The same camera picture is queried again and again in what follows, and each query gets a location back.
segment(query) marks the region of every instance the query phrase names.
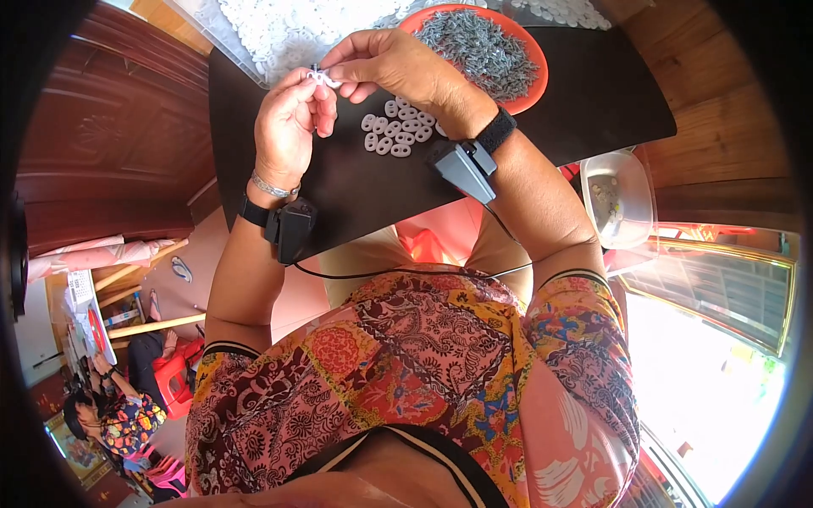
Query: cable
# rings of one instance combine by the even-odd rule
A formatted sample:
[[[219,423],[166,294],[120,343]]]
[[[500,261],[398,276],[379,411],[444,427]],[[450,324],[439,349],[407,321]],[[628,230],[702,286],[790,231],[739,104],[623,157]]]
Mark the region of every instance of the cable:
[[[497,220],[498,224],[500,225],[500,228],[502,228],[502,230],[503,230],[504,232],[506,232],[506,234],[508,235],[508,237],[509,237],[510,239],[512,239],[512,240],[514,241],[514,243],[516,243],[517,245],[522,245],[522,244],[520,244],[520,243],[519,243],[519,242],[516,240],[516,238],[514,238],[514,235],[512,235],[512,234],[511,234],[511,232],[509,232],[509,231],[508,231],[508,228],[506,228],[506,225],[502,223],[502,221],[500,220],[500,218],[499,218],[499,217],[497,217],[497,214],[496,214],[496,213],[494,213],[494,210],[491,210],[491,207],[490,207],[490,206],[488,206],[488,205],[486,205],[486,204],[483,204],[483,207],[484,207],[486,210],[488,210],[488,211],[489,211],[489,213],[490,213],[490,214],[491,214],[491,215],[492,215],[492,216],[493,216],[493,217],[494,217],[494,218]]]
[[[381,271],[372,271],[370,273],[359,273],[358,275],[354,276],[329,276],[325,275],[324,273],[318,273],[316,271],[310,271],[307,268],[302,268],[299,266],[299,263],[293,264],[296,268],[301,271],[304,271],[308,275],[316,276],[322,279],[330,279],[330,280],[348,280],[348,279],[361,279],[363,277],[375,277],[375,276],[382,276],[385,273],[414,273],[421,276],[436,276],[437,274],[449,273],[451,275],[468,277],[469,279],[478,279],[478,280],[489,280],[489,279],[496,279],[497,277],[502,277],[508,275],[509,273],[513,273],[515,271],[524,270],[527,267],[533,265],[533,263],[527,263],[522,265],[521,267],[512,268],[510,270],[500,271],[499,273],[495,273],[492,276],[481,276],[477,275],[476,273],[456,273],[452,271],[429,271],[429,270],[411,270],[410,268],[390,268],[389,270],[381,270]]]

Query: floral shirt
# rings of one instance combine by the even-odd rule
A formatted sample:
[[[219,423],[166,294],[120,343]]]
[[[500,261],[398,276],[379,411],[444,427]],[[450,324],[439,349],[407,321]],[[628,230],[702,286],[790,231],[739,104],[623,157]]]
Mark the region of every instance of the floral shirt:
[[[146,393],[137,401],[122,395],[115,409],[102,421],[102,443],[124,457],[141,450],[167,414]]]
[[[522,315],[498,281],[433,269],[378,276],[264,353],[209,344],[187,423],[189,491],[274,488],[317,471],[324,449],[401,425],[473,458],[506,506],[619,500],[639,426],[606,281],[560,273]]]

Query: bracelet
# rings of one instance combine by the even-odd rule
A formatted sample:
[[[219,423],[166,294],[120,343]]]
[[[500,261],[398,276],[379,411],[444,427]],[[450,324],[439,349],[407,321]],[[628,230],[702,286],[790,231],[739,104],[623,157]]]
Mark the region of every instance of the bracelet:
[[[275,198],[287,198],[288,196],[296,196],[297,193],[299,193],[299,189],[302,187],[302,183],[300,183],[299,185],[297,185],[296,189],[290,192],[287,190],[278,189],[273,185],[265,183],[263,179],[261,179],[257,174],[256,169],[254,169],[251,172],[251,181],[254,182],[254,185],[256,185],[258,189],[262,190],[265,193],[271,194]]]

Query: black sensor device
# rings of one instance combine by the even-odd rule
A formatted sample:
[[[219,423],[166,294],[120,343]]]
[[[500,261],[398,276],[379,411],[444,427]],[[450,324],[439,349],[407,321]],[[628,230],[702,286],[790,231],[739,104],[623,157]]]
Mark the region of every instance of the black sensor device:
[[[314,224],[316,208],[305,198],[297,198],[268,215],[263,237],[276,245],[276,260],[288,266],[296,261]]]
[[[488,181],[497,163],[477,140],[435,141],[426,164],[484,205],[497,197]]]

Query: black table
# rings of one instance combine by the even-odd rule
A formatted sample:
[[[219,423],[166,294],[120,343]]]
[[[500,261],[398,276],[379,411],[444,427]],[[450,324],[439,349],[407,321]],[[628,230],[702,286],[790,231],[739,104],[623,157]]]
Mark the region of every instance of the black table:
[[[547,90],[517,115],[525,135],[556,166],[677,132],[649,68],[619,28],[526,27],[548,61]],[[229,228],[254,168],[254,118],[266,91],[217,49],[209,56],[209,115],[220,199]],[[307,258],[463,195],[412,155],[380,156],[363,148],[367,113],[383,115],[392,96],[378,91],[362,104],[340,98],[334,134],[314,138],[302,196],[319,210],[300,258]]]

